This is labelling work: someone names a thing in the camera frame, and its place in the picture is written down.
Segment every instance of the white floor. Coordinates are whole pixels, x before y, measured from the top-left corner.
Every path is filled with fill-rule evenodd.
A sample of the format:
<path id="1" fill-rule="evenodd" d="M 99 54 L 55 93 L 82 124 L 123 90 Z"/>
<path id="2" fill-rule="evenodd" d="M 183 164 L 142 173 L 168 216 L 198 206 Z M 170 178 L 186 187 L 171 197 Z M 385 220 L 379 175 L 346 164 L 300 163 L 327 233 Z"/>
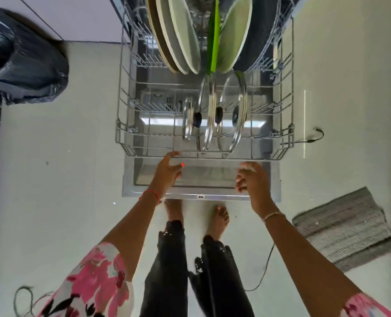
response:
<path id="1" fill-rule="evenodd" d="M 281 163 L 282 211 L 292 218 L 368 186 L 391 224 L 391 0 L 310 0 L 296 18 L 296 135 Z M 124 152 L 114 143 L 118 45 L 68 45 L 70 84 L 54 103 L 3 107 L 0 133 L 0 316 L 15 290 L 56 289 L 87 251 L 132 207 L 121 197 Z M 189 264 L 199 255 L 211 204 L 185 203 Z M 271 239 L 247 202 L 229 202 L 223 236 L 246 288 L 262 275 Z M 156 255 L 160 207 L 134 278 L 135 311 Z M 391 255 L 348 273 L 391 309 Z M 256 316 L 308 316 L 276 251 Z M 26 310 L 26 298 L 21 308 Z M 199 316 L 193 296 L 189 316 Z"/>

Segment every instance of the silver bracelet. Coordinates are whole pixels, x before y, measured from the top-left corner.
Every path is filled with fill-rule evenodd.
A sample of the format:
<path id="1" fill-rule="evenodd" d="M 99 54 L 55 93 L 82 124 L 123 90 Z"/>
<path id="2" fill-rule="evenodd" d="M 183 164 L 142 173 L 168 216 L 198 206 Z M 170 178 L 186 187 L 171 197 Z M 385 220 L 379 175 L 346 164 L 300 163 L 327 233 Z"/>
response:
<path id="1" fill-rule="evenodd" d="M 274 213 L 269 213 L 266 217 L 262 218 L 261 221 L 266 224 L 266 220 L 274 215 L 282 215 L 286 218 L 285 214 L 281 211 L 275 211 Z"/>

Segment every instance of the gray mat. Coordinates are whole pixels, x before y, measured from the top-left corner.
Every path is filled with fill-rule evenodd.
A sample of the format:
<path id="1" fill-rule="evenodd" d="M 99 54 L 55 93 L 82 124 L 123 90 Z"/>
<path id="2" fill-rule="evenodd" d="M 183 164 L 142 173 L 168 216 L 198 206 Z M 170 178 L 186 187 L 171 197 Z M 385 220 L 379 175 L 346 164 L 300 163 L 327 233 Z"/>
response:
<path id="1" fill-rule="evenodd" d="M 366 187 L 300 213 L 292 223 L 344 272 L 391 251 L 385 214 Z"/>

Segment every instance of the woman's left hand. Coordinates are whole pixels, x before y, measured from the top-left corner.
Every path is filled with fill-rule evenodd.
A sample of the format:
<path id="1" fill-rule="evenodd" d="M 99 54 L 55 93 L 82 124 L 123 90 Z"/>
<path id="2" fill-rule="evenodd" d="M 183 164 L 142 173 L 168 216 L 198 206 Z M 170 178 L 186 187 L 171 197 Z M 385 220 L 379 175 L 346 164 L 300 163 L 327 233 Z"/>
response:
<path id="1" fill-rule="evenodd" d="M 181 169 L 184 164 L 176 166 L 169 165 L 169 161 L 179 154 L 180 153 L 178 151 L 168 153 L 157 166 L 153 181 L 150 183 L 149 190 L 156 192 L 160 199 L 165 195 L 166 191 L 175 184 L 176 179 L 182 175 Z"/>

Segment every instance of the red bracelet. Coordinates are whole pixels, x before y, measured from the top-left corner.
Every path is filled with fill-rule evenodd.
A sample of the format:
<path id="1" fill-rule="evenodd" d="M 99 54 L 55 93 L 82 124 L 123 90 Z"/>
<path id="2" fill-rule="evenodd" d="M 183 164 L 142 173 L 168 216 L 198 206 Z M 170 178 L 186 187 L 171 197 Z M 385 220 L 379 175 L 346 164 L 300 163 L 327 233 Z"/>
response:
<path id="1" fill-rule="evenodd" d="M 154 194 L 156 195 L 156 197 L 157 197 L 157 203 L 160 203 L 159 195 L 158 195 L 158 193 L 155 192 L 154 190 L 146 190 L 145 192 L 143 192 L 143 194 L 141 195 L 141 197 L 138 198 L 138 200 L 140 200 L 146 192 L 152 192 L 152 193 L 154 193 Z"/>

